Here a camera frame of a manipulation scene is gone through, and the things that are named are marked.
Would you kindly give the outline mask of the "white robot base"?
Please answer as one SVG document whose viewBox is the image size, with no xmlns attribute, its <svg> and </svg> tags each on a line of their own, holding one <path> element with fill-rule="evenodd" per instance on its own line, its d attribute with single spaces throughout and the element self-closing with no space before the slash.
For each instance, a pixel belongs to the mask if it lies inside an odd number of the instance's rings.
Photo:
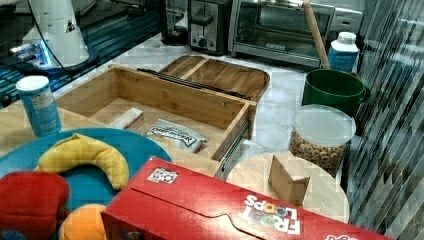
<svg viewBox="0 0 424 240">
<path fill-rule="evenodd" d="M 26 0 L 34 23 L 22 44 L 9 52 L 39 70 L 73 71 L 98 54 L 83 39 L 75 13 L 85 14 L 97 0 Z"/>
</svg>

